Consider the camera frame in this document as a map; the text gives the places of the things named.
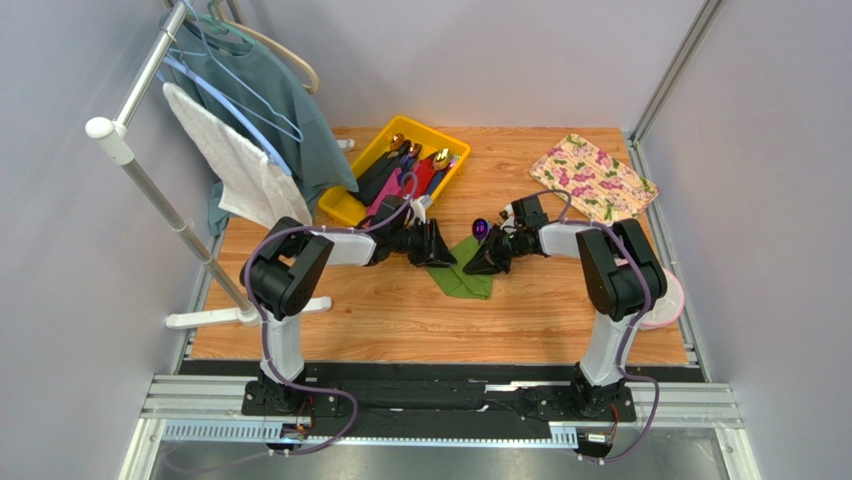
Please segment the dark purple spoon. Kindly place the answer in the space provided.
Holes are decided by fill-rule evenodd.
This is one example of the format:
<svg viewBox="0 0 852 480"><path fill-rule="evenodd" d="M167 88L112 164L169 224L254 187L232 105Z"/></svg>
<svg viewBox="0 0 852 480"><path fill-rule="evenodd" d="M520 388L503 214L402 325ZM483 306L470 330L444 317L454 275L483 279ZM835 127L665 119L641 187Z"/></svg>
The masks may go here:
<svg viewBox="0 0 852 480"><path fill-rule="evenodd" d="M472 236L480 243L484 242L491 233L492 226L491 223L484 218L477 218L473 221L472 226Z"/></svg>

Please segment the green paper napkin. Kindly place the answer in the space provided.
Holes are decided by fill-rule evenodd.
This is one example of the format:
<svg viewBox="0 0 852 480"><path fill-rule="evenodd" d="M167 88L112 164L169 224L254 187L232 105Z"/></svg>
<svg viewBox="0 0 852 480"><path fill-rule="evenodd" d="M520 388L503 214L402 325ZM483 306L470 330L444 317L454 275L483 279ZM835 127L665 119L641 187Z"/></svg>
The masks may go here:
<svg viewBox="0 0 852 480"><path fill-rule="evenodd" d="M463 267L473 258L479 242L468 236L451 249L458 264L447 268L428 268L427 271L438 288L448 297L488 300L492 293L493 279L488 275L469 275Z"/></svg>

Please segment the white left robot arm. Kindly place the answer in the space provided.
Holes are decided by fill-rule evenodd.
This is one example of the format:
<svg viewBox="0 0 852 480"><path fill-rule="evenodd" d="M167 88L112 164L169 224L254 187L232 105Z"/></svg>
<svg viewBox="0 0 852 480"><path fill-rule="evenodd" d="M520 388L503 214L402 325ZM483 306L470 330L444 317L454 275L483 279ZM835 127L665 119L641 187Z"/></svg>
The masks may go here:
<svg viewBox="0 0 852 480"><path fill-rule="evenodd" d="M303 386L301 317L326 267L375 266L402 254L415 267L449 268L457 260L436 220L409 197L390 195L360 228L307 226L281 218L250 255L240 282L261 315L262 360L247 384L247 415L295 413L314 395Z"/></svg>

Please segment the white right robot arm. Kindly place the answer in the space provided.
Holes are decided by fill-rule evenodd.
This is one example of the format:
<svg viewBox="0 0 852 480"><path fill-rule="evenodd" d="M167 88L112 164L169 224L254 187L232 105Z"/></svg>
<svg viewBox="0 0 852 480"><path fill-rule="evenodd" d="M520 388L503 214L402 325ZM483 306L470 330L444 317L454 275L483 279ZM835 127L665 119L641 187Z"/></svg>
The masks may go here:
<svg viewBox="0 0 852 480"><path fill-rule="evenodd" d="M535 195L513 201L503 217L499 228L475 221L472 230L480 246L463 271L507 273L514 259L528 255L579 259L596 316L569 399L577 416L599 417L622 395L638 325L667 293L665 272L635 219L611 226L553 221Z"/></svg>

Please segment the pink rolled napkin in bin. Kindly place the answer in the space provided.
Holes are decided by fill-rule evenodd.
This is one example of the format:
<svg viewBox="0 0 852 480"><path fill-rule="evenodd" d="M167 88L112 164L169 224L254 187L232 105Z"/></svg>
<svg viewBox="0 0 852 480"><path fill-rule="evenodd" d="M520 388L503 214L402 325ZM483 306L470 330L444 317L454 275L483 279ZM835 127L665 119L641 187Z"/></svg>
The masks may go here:
<svg viewBox="0 0 852 480"><path fill-rule="evenodd" d="M370 206L366 210L367 216L374 215L379 209L381 202L388 196L397 196L403 191L403 187L400 185L400 179L404 173L400 167L395 168L391 175L388 177L382 188L379 190L378 195L374 199L374 201L370 204Z"/></svg>

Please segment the blue rolled napkin in bin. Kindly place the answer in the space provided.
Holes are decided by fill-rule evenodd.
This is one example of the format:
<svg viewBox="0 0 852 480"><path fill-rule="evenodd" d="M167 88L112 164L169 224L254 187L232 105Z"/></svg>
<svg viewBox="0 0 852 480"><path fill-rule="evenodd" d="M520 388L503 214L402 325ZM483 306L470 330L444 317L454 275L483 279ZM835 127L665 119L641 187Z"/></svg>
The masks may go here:
<svg viewBox="0 0 852 480"><path fill-rule="evenodd" d="M445 168L443 168L443 169L442 169L442 170L440 170L440 171L437 171L437 172L433 175L433 177L432 177L432 179L431 179L431 181L430 181L430 183L429 183L429 185L428 185L428 187L427 187L427 190L425 191L425 194L426 194L426 195L429 195L430 197L433 197L433 196L434 196L435 191L438 189L438 187L440 186L440 184L443 182L443 180L445 179L445 177L447 176L447 174L448 174L448 173L452 170L452 168L456 165L456 163L458 162L458 159L459 159L459 156L458 156L458 155L454 155L454 156L452 157L452 159L450 160L449 164L448 164Z"/></svg>

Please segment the red rolled napkin in bin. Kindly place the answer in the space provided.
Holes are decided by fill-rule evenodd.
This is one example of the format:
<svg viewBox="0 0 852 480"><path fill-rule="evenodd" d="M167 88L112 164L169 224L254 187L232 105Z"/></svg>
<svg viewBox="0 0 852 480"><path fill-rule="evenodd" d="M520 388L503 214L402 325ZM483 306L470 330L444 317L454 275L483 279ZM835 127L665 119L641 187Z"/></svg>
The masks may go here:
<svg viewBox="0 0 852 480"><path fill-rule="evenodd" d="M448 154L444 151L436 151L419 160L409 172L413 174L413 179L416 181L416 186L410 188L406 186L408 194L412 199L422 196L429 190L430 185L439 173L442 173L448 165Z"/></svg>

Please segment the black rolled napkin in bin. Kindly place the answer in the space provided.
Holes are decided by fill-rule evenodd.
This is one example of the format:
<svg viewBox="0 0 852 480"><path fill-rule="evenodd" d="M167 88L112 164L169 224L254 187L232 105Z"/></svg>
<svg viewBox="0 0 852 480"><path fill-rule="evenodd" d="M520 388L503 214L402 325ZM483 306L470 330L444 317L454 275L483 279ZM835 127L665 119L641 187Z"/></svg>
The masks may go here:
<svg viewBox="0 0 852 480"><path fill-rule="evenodd" d="M389 150L378 157L357 179L357 191L349 194L369 207L378 197L386 181L399 165L400 158L407 154L412 146L410 140L394 141Z"/></svg>

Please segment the yellow plastic cutlery bin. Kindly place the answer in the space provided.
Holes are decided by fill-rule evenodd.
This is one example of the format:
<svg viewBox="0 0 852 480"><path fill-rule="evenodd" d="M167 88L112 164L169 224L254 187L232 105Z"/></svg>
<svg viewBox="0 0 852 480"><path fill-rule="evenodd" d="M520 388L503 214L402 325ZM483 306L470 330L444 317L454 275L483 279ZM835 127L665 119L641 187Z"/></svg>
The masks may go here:
<svg viewBox="0 0 852 480"><path fill-rule="evenodd" d="M385 197L411 190L407 173L415 175L416 198L437 201L460 172L472 148L469 144L412 118L397 115L361 150L351 163L358 191L333 187L321 195L322 220L354 226L378 211Z"/></svg>

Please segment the floral patterned tray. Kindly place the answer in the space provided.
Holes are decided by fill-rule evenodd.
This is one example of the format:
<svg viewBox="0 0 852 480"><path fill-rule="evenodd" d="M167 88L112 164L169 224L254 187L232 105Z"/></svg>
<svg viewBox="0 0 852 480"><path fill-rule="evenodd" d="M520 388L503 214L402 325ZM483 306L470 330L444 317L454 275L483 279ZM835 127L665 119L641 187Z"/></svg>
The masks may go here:
<svg viewBox="0 0 852 480"><path fill-rule="evenodd" d="M583 215L607 224L638 218L659 195L653 182L577 134L551 147L529 173L561 197L569 195Z"/></svg>

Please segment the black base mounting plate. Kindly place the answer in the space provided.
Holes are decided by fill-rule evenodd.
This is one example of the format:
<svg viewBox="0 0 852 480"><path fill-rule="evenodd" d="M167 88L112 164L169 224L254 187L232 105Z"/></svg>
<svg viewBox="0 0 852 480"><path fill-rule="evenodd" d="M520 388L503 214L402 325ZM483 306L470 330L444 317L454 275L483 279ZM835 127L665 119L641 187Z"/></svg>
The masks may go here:
<svg viewBox="0 0 852 480"><path fill-rule="evenodd" d="M309 362L303 385L315 390L295 413L315 436L354 424L347 437L539 440L552 422L609 430L637 418L629 389L608 412L579 417L570 405L572 365Z"/></svg>

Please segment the white mesh food cover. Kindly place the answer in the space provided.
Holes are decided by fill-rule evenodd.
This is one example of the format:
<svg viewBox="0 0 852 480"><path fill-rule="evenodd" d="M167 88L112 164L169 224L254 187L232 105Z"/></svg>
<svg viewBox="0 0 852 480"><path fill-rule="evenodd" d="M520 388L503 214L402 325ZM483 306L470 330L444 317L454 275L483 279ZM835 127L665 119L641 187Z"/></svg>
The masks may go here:
<svg viewBox="0 0 852 480"><path fill-rule="evenodd" d="M680 280L668 269L663 273L667 282L667 291L659 298L654 308L643 316L638 328L643 331L658 330L674 324L683 313L686 295Z"/></svg>

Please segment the white towel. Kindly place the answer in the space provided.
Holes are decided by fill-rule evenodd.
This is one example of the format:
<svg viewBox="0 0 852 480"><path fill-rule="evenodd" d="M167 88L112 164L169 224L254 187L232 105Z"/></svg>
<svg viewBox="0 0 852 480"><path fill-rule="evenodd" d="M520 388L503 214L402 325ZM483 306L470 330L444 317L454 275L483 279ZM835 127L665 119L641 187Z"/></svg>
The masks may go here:
<svg viewBox="0 0 852 480"><path fill-rule="evenodd" d="M174 83L163 85L178 121L223 183L219 207L268 229L289 217L313 221L293 178L247 137L224 123Z"/></svg>

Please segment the grey-green t-shirt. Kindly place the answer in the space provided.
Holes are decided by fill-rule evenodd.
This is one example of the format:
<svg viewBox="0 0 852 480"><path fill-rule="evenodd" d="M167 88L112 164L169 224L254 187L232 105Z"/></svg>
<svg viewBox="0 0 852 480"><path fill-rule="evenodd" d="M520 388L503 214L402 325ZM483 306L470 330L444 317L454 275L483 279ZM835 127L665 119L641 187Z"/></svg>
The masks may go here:
<svg viewBox="0 0 852 480"><path fill-rule="evenodd" d="M293 172L291 177L305 200L312 218L318 200L326 190L337 186L352 191L357 190L355 175L314 99L305 90L302 81L268 48L259 43L250 44L245 41L225 39L212 31L204 30L199 23L191 19L183 22L175 32L175 37L183 50L198 53L205 52L203 40L206 40L208 48L222 64L302 130L304 141L297 144L273 127L247 115L291 168ZM288 125L283 120L271 116L260 100L232 80L214 60L189 55L185 60L194 72L211 85L288 129ZM176 84L210 113L262 149L259 142L251 137L236 118L211 95L196 87L189 78L176 70L171 69L171 71L171 80L164 84Z"/></svg>

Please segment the wooden clothes hanger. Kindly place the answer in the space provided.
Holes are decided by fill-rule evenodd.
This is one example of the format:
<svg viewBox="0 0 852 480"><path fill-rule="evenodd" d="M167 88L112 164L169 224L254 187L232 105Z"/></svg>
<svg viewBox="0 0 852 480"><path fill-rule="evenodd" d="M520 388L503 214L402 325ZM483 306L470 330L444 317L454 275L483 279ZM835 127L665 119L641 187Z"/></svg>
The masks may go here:
<svg viewBox="0 0 852 480"><path fill-rule="evenodd" d="M303 71L308 80L307 83L302 83L305 90L310 95L314 95L319 92L320 78L316 70L302 57L285 47L283 44L268 35L245 25L243 23L241 9L237 1L208 1L207 9L210 12L212 19L228 33L233 33L250 44L262 44L274 54L297 66Z"/></svg>

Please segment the aluminium frame rail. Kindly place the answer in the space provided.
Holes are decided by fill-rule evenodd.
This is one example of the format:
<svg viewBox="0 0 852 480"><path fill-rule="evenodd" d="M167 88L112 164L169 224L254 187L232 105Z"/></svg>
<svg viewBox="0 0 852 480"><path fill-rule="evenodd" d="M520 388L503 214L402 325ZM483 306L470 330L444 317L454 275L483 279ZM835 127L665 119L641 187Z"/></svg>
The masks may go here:
<svg viewBox="0 0 852 480"><path fill-rule="evenodd" d="M359 407L248 415L244 377L158 375L123 479L757 479L725 384L632 386L617 415L571 420L560 382L363 381Z"/></svg>

